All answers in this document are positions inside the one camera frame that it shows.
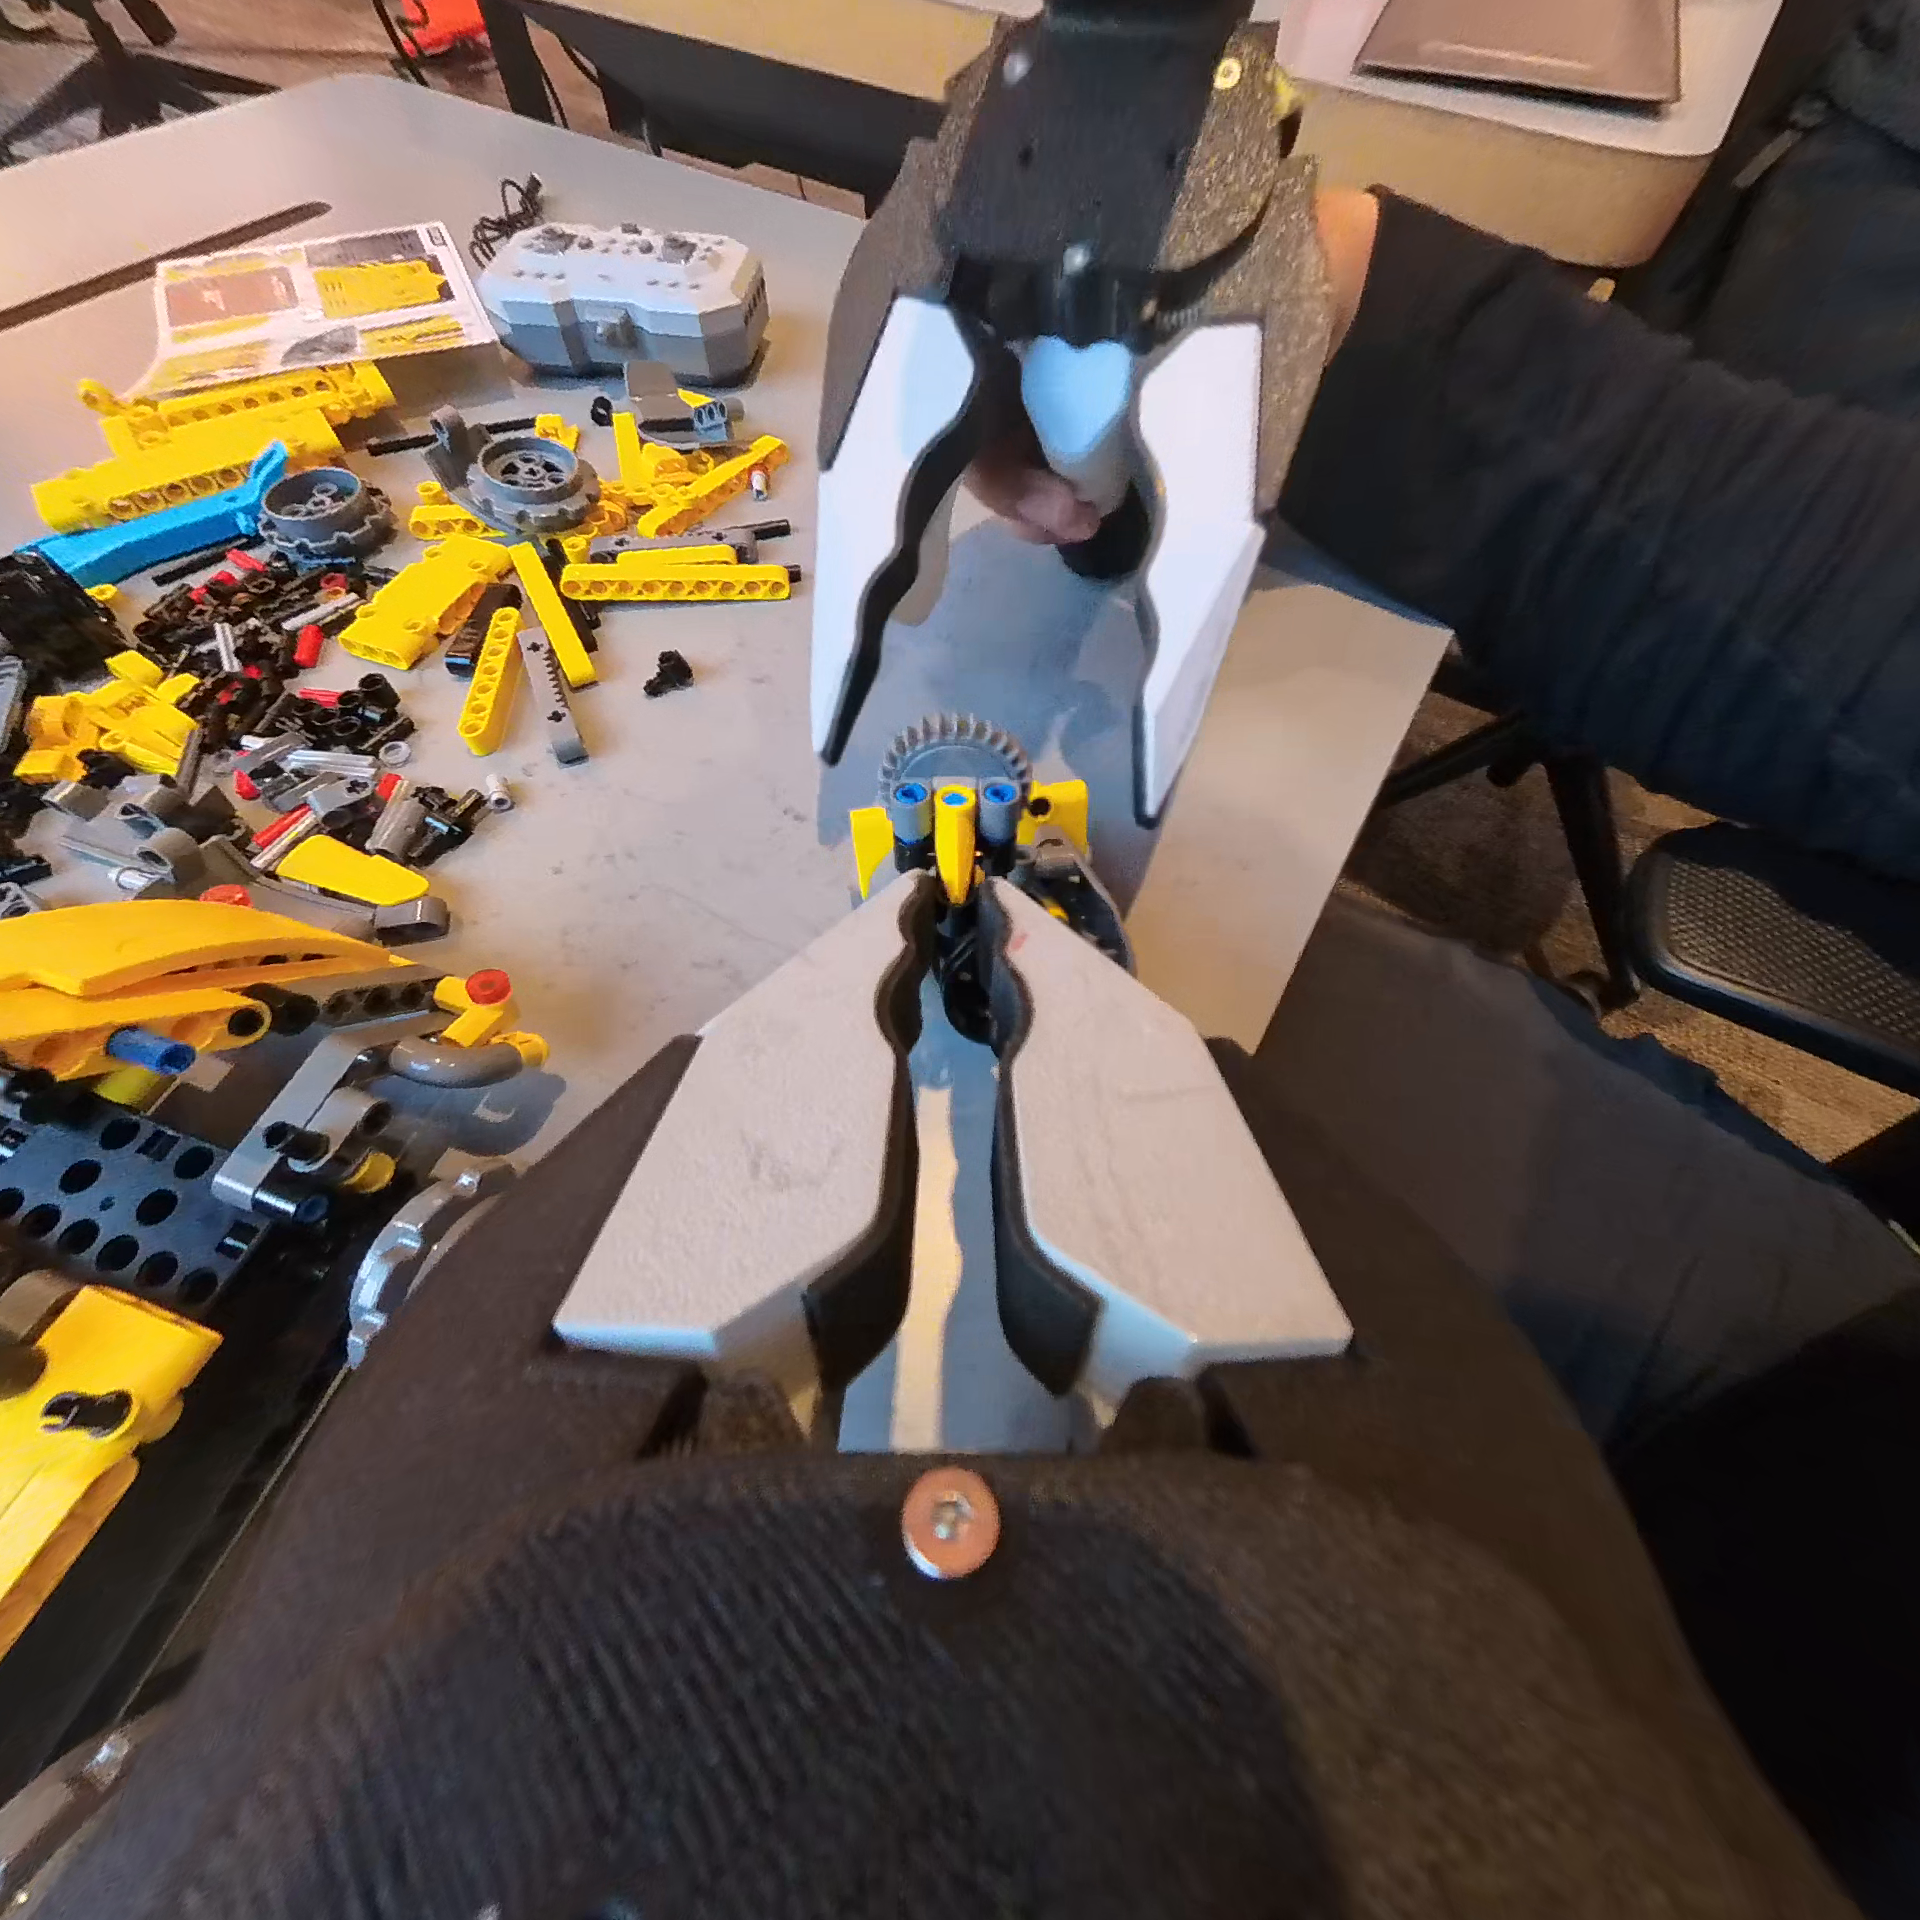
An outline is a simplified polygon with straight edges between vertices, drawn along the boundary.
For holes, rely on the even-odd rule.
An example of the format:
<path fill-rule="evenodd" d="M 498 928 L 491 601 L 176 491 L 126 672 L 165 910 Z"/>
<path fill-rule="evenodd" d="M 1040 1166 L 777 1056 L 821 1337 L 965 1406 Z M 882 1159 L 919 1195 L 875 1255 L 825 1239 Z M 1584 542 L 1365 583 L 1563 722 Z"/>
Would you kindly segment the pile of small brick parts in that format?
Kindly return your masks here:
<path fill-rule="evenodd" d="M 581 766 L 603 613 L 777 608 L 802 581 L 779 549 L 789 519 L 752 514 L 775 503 L 789 443 L 658 368 L 592 395 L 592 443 L 565 411 L 457 407 L 366 439 L 395 407 L 373 361 L 144 398 L 82 379 L 78 405 L 103 455 L 32 487 L 30 542 L 235 489 L 274 441 L 290 473 L 343 466 L 386 494 L 395 535 L 368 560 L 299 569 L 256 533 L 89 587 L 128 638 L 94 683 L 41 693 L 5 656 L 5 921 L 48 910 L 78 862 L 130 901 L 254 896 L 384 946 L 432 944 L 448 928 L 432 869 L 514 791 L 505 775 L 421 775 L 402 679 L 453 677 L 455 747 L 475 761 L 505 752 L 526 704 L 546 754 Z M 498 533 L 437 475 L 437 448 L 464 434 L 576 450 L 599 507 L 571 535 Z"/>

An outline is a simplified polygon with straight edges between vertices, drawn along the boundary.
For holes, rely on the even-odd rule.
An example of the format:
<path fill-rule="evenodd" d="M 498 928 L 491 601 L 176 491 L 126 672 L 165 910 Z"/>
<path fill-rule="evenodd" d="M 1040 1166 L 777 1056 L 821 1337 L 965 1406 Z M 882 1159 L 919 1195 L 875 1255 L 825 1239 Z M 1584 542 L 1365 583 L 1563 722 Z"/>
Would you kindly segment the person's right forearm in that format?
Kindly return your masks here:
<path fill-rule="evenodd" d="M 1280 512 L 1643 789 L 1918 873 L 1915 425 L 1794 398 L 1374 197 Z"/>

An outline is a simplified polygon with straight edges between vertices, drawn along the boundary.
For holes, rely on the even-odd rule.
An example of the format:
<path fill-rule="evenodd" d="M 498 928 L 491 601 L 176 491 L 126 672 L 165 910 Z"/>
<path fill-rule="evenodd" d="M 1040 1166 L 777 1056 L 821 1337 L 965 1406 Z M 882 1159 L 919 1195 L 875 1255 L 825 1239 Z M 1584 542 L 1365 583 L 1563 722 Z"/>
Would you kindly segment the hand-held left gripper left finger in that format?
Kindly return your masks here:
<path fill-rule="evenodd" d="M 555 1337 L 843 1392 L 905 1317 L 923 974 L 926 875 L 903 873 L 715 1015 Z"/>

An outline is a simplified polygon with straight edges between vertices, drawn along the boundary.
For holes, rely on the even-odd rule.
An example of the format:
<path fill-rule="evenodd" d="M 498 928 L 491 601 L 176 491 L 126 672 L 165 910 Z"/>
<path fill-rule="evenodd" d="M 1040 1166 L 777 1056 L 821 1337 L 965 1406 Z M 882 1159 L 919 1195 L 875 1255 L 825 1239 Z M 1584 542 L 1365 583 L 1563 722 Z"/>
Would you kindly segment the white desk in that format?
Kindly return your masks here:
<path fill-rule="evenodd" d="M 1257 5 L 1303 91 L 1323 185 L 1383 185 L 1577 267 L 1650 258 L 1728 137 L 1778 2 L 1685 2 L 1680 96 L 1646 117 L 1472 87 L 1378 80 L 1355 57 L 1381 5 Z"/>

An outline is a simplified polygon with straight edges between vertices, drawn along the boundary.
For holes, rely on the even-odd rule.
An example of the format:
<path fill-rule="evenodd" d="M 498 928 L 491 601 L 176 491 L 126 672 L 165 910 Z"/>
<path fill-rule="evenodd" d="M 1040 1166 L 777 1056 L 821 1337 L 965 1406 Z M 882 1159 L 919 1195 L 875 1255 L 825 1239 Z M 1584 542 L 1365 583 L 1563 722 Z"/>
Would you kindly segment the black mesh office chair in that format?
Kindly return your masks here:
<path fill-rule="evenodd" d="M 1893 1093 L 1918 1095 L 1915 889 L 1737 823 L 1657 837 L 1625 862 L 1600 761 L 1547 745 L 1518 713 L 1387 775 L 1383 809 L 1463 777 L 1545 773 L 1600 969 L 1600 1013 L 1655 990 Z"/>

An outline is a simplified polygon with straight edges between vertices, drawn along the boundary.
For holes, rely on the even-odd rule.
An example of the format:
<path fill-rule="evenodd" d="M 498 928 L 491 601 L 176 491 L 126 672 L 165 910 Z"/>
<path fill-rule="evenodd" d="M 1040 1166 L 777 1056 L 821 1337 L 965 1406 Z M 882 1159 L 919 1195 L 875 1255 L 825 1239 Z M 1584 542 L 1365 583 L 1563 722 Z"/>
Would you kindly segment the person's black top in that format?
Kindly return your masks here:
<path fill-rule="evenodd" d="M 1609 1447 L 1751 1760 L 1867 1915 L 1918 1915 L 1918 1303 Z"/>

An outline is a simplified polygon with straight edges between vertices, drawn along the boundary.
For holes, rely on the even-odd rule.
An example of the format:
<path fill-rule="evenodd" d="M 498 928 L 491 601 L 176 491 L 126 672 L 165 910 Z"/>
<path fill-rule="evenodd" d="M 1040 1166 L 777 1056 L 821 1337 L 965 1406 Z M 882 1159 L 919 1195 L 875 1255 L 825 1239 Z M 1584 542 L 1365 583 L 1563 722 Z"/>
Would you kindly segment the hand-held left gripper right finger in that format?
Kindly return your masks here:
<path fill-rule="evenodd" d="M 1054 1397 L 1344 1353 L 1335 1296 L 1195 1026 L 1008 880 L 978 896 L 1006 1344 Z"/>

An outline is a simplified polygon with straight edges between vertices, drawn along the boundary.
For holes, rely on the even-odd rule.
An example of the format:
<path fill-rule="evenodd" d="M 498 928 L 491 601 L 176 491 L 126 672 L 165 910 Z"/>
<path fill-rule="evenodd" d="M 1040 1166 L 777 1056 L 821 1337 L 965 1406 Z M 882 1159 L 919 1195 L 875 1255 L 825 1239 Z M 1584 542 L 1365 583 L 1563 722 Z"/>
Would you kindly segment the grey desk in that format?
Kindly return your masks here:
<path fill-rule="evenodd" d="M 839 270 L 832 302 L 864 226 L 830 256 Z M 880 802 L 880 757 L 905 725 L 928 713 L 974 713 L 1019 738 L 1033 784 L 1086 784 L 1090 862 L 1134 944 L 1131 974 L 1195 1026 L 1230 1090 L 1225 1045 L 1207 1040 L 1191 1019 L 1202 985 L 1198 965 L 1186 962 L 1186 978 L 1166 971 L 1175 898 L 1166 896 L 1138 921 L 1131 907 L 1145 905 L 1150 891 L 1127 880 L 1113 855 L 1141 857 L 1143 873 L 1163 855 L 1191 869 L 1198 912 L 1184 935 L 1189 944 L 1221 930 L 1250 933 L 1259 919 L 1287 921 L 1291 946 L 1266 965 L 1271 978 L 1262 985 L 1266 1015 L 1280 1003 L 1344 857 L 1330 853 L 1310 864 L 1273 802 L 1257 802 L 1248 818 L 1216 830 L 1221 839 L 1239 839 L 1237 848 L 1202 853 L 1207 761 L 1223 750 L 1223 741 L 1209 738 L 1216 713 L 1253 718 L 1234 679 L 1250 672 L 1262 640 L 1278 640 L 1289 597 L 1303 587 L 1269 562 L 1278 510 L 1259 517 L 1264 544 L 1255 574 L 1166 811 L 1154 830 L 1136 821 L 1134 706 L 1143 672 L 1136 576 L 1147 519 L 1125 416 L 1134 375 L 1154 352 L 1120 343 L 1074 347 L 1049 334 L 1022 343 L 983 336 L 992 359 L 990 423 L 976 455 L 1006 439 L 1038 443 L 1045 464 L 1102 510 L 1102 528 L 1081 544 L 1024 542 L 971 498 L 965 471 L 951 505 L 944 592 L 919 626 L 889 631 L 846 754 L 834 766 L 821 763 L 809 731 L 809 640 L 832 309 L 823 311 L 821 279 L 800 290 L 802 318 L 814 325 L 807 347 L 818 398 L 809 416 L 814 443 L 800 459 L 811 505 L 800 510 L 809 549 L 795 597 L 777 608 L 603 613 L 599 679 L 578 695 L 587 761 L 546 766 L 546 789 L 535 791 L 528 818 L 496 846 L 498 875 L 455 878 L 441 939 L 395 946 L 462 969 L 507 971 L 519 1008 L 549 1042 L 549 1063 L 539 1093 L 521 1102 L 523 1118 L 542 1111 L 542 1120 L 512 1152 L 514 1177 L 443 1239 L 350 1369 L 377 1387 L 395 1385 L 400 1362 L 416 1353 L 443 1362 L 448 1383 L 432 1385 L 427 1403 L 473 1413 L 482 1440 L 514 1465 L 537 1445 L 507 1440 L 505 1387 L 480 1385 L 475 1365 L 453 1358 L 453 1337 L 482 1326 L 485 1257 L 505 1264 L 507 1278 L 494 1289 L 533 1321 L 519 1344 L 533 1349 L 535 1362 L 578 1362 L 590 1385 L 658 1385 L 667 1394 L 745 1383 L 766 1390 L 777 1413 L 798 1417 L 805 1447 L 834 1454 L 855 1438 L 871 1454 L 898 1451 L 898 1433 L 878 1413 L 848 1426 L 843 1403 L 855 1381 L 898 1355 L 901 1333 L 914 1319 L 921 1134 L 912 1067 L 926 1015 L 949 1049 L 967 1042 L 949 1024 L 933 978 L 942 901 L 923 871 L 912 871 L 926 875 L 926 974 L 919 1038 L 907 1056 L 919 1179 L 907 1301 L 887 1349 L 843 1392 L 793 1397 L 759 1374 L 709 1376 L 679 1360 L 576 1351 L 555 1337 L 553 1317 L 654 1131 L 679 1079 L 681 1049 L 891 882 L 859 896 L 850 814 Z M 663 649 L 683 651 L 697 686 L 649 702 L 642 683 Z M 432 873 L 437 894 L 439 882 L 441 873 Z M 1232 1095 L 1257 1136 L 1243 1099 Z M 1287 1191 L 1278 1173 L 1275 1179 L 1307 1237 L 1305 1189 Z M 1339 1298 L 1330 1259 L 1312 1253 Z M 1074 1442 L 1093 1445 L 1150 1385 L 1319 1385 L 1360 1355 L 1360 1310 L 1339 1303 L 1353 1328 L 1339 1355 L 1227 1362 L 1193 1381 L 1150 1378 L 1115 1408 L 1079 1394 L 1054 1399 L 999 1328 L 1006 1353 L 999 1367 L 1003 1374 L 1017 1367 L 1024 1385 L 990 1381 L 999 1401 L 990 1433 L 1017 1454 L 1061 1454 Z"/>

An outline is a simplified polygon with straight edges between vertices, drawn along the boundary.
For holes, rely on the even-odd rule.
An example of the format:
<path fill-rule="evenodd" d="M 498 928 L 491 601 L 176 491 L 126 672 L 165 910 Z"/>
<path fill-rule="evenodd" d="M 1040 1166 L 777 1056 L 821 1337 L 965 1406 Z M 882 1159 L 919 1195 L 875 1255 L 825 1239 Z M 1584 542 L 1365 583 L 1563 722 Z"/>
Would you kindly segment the black rubber tire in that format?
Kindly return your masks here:
<path fill-rule="evenodd" d="M 2 558 L 2 651 L 37 690 L 94 683 L 126 649 L 112 613 L 55 562 L 34 551 Z"/>

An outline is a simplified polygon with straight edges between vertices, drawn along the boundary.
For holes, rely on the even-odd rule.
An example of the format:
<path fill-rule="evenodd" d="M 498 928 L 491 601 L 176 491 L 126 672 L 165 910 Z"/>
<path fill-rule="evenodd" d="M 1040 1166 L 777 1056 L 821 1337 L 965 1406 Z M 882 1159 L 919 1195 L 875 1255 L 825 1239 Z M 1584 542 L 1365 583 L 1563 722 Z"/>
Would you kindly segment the blue curved brick piece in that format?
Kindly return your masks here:
<path fill-rule="evenodd" d="M 222 555 L 231 544 L 256 535 L 263 496 L 288 471 L 290 450 L 283 441 L 274 441 L 254 457 L 238 487 L 96 530 L 48 535 L 21 546 L 16 555 L 50 562 L 82 590 L 119 585 L 139 571 L 206 549 Z"/>

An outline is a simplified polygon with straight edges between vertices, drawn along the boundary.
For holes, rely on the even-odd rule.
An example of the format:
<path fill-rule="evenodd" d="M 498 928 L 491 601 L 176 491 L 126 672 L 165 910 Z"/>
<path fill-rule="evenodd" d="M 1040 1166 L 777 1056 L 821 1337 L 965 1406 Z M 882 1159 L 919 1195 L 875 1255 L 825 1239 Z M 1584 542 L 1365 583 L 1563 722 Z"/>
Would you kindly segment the yellow black scoop brick assembly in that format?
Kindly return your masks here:
<path fill-rule="evenodd" d="M 850 814 L 850 830 L 862 898 L 873 896 L 894 875 L 923 873 L 898 869 L 894 834 L 880 802 L 857 807 Z M 1077 779 L 1033 784 L 1010 871 L 985 878 L 976 896 L 983 894 L 987 880 L 1003 880 L 1118 967 L 1136 971 L 1136 953 L 1122 914 L 1090 862 L 1086 784 Z"/>

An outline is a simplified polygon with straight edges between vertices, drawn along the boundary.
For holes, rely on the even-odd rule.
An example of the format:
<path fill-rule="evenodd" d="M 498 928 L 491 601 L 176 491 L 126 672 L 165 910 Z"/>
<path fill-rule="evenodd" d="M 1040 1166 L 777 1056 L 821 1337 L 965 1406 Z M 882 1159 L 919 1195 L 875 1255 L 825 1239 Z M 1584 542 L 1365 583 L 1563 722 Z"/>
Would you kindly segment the grey laptop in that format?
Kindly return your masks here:
<path fill-rule="evenodd" d="M 1387 2 L 1355 71 L 1669 107 L 1682 91 L 1675 2 Z"/>

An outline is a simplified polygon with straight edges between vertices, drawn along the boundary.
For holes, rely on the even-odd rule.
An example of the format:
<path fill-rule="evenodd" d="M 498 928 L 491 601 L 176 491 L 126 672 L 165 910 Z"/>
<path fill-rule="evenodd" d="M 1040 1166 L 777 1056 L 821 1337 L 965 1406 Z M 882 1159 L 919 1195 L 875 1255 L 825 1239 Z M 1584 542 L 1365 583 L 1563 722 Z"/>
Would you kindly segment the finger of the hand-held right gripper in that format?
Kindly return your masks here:
<path fill-rule="evenodd" d="M 809 731 L 848 750 L 891 629 L 937 606 L 953 498 L 990 423 L 990 343 L 944 304 L 896 299 L 821 469 L 809 640 Z"/>
<path fill-rule="evenodd" d="M 1145 830 L 1159 825 L 1193 750 L 1264 544 L 1259 395 L 1253 320 L 1195 327 L 1134 375 L 1125 425 L 1147 519 L 1134 811 Z"/>

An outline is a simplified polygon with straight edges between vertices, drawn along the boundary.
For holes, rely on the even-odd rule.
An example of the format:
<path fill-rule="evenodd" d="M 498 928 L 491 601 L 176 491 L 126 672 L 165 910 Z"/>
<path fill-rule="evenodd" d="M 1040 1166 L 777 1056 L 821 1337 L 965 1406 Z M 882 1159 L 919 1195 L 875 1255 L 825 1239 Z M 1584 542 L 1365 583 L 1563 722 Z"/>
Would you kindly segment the grey toy wheel hub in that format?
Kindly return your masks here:
<path fill-rule="evenodd" d="M 373 558 L 395 535 L 393 505 L 343 466 L 288 471 L 258 503 L 261 542 L 297 569 L 336 569 Z"/>
<path fill-rule="evenodd" d="M 571 535 L 601 501 L 597 469 L 542 434 L 464 434 L 437 448 L 434 469 L 471 517 L 517 539 Z"/>

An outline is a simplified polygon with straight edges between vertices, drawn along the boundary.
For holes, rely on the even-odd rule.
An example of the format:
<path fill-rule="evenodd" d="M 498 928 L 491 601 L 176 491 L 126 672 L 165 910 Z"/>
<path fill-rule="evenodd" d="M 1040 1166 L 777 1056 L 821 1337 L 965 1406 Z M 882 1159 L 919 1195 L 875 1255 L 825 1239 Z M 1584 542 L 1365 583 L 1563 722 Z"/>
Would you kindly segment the person's grey pants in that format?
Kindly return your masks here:
<path fill-rule="evenodd" d="M 1342 896 L 1259 1061 L 1616 1463 L 1723 1433 L 1915 1518 L 1915 1253 L 1710 1070 Z"/>

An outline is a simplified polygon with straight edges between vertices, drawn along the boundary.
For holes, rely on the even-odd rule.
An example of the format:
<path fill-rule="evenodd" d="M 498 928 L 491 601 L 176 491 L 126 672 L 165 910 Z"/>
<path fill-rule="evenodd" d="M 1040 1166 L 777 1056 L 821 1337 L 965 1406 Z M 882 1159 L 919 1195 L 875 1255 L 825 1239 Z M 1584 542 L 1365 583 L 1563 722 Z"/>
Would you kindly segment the grey battery box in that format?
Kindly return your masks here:
<path fill-rule="evenodd" d="M 734 386 L 770 322 L 759 256 L 713 231 L 535 224 L 498 245 L 473 286 L 521 363 L 576 377 L 649 361 Z"/>

